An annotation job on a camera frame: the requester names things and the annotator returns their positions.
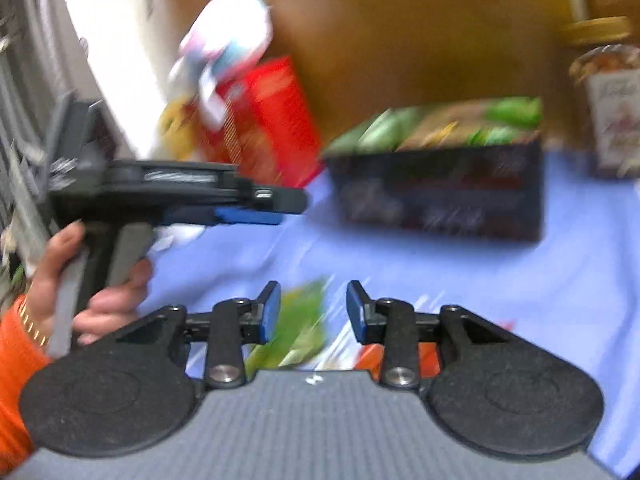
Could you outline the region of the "orange sleeve forearm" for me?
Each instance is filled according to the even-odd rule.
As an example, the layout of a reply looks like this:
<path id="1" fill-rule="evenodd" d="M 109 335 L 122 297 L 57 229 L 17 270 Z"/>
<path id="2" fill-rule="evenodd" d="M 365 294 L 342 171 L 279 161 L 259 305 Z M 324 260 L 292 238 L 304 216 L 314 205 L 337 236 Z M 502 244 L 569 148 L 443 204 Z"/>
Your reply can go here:
<path id="1" fill-rule="evenodd" d="M 27 297 L 19 296 L 1 321 L 0 410 L 1 474 L 26 460 L 34 450 L 20 415 L 18 401 L 32 375 L 45 367 L 48 338 L 28 312 Z"/>

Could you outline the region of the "left hand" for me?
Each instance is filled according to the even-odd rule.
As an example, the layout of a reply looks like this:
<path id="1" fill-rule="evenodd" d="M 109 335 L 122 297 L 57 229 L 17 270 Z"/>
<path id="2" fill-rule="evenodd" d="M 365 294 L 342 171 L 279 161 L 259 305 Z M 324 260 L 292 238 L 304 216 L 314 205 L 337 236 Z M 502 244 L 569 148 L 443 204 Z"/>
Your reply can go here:
<path id="1" fill-rule="evenodd" d="M 77 256 L 85 237 L 85 226 L 73 222 L 55 234 L 38 263 L 32 284 L 21 306 L 25 332 L 34 344 L 43 348 L 53 333 L 55 300 L 66 264 Z M 134 321 L 137 307 L 148 294 L 152 278 L 149 260 L 138 261 L 125 284 L 102 289 L 89 301 L 86 310 L 75 316 L 72 329 L 81 344 L 92 344 L 99 338 Z"/>

